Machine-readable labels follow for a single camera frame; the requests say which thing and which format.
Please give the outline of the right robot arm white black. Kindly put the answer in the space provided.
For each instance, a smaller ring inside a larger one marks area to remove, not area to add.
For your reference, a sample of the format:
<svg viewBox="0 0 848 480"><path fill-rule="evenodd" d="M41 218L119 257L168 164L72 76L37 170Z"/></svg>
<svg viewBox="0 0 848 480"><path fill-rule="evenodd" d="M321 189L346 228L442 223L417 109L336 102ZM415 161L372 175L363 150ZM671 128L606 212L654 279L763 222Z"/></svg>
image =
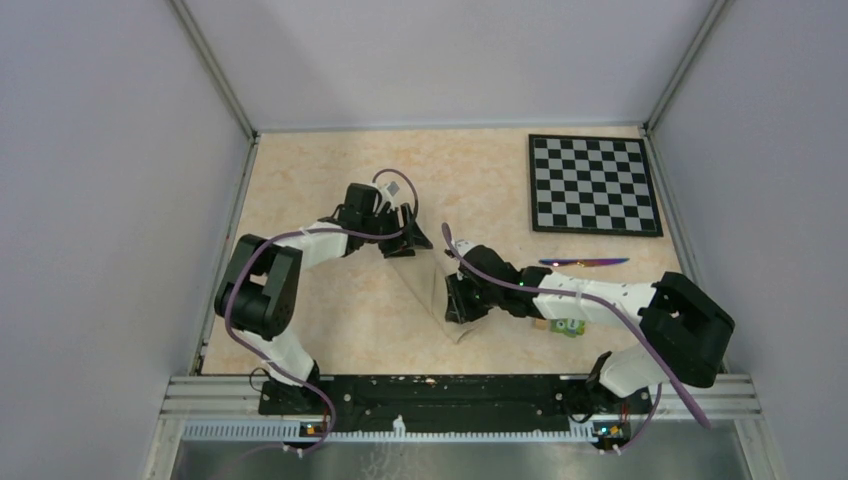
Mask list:
<svg viewBox="0 0 848 480"><path fill-rule="evenodd" d="M466 241L446 253L459 263L446 280L447 316L458 323L498 308L517 318L622 327L636 337L635 346L602 355L590 376L586 397L600 412L650 385L712 387L735 329L730 315L680 273L666 272L653 283L612 283L541 266L518 269Z"/></svg>

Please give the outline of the beige cloth napkin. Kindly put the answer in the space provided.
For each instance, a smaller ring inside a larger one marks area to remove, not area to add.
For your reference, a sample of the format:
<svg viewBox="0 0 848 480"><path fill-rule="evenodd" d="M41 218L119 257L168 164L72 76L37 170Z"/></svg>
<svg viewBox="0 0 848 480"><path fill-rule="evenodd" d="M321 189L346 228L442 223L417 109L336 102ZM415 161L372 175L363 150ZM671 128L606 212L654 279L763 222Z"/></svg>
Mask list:
<svg viewBox="0 0 848 480"><path fill-rule="evenodd" d="M445 320L447 291L445 278L449 276L440 263L438 252L415 250L414 257L387 259L406 287L412 292L441 332L452 342L459 343L469 332L483 322L489 311L472 306L472 322L450 323Z"/></svg>

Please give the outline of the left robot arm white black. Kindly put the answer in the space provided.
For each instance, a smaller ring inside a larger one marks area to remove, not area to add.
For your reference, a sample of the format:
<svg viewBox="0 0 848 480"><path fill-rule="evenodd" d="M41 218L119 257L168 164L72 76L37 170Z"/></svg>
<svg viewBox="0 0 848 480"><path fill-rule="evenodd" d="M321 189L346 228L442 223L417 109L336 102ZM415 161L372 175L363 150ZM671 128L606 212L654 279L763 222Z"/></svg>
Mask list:
<svg viewBox="0 0 848 480"><path fill-rule="evenodd" d="M301 274L375 244L386 259L416 258L432 242L416 222L416 205L399 203L394 184L348 186L333 213L275 240L245 234L235 244L214 298L231 337L268 362L283 401L297 413L319 404L316 361L290 329Z"/></svg>

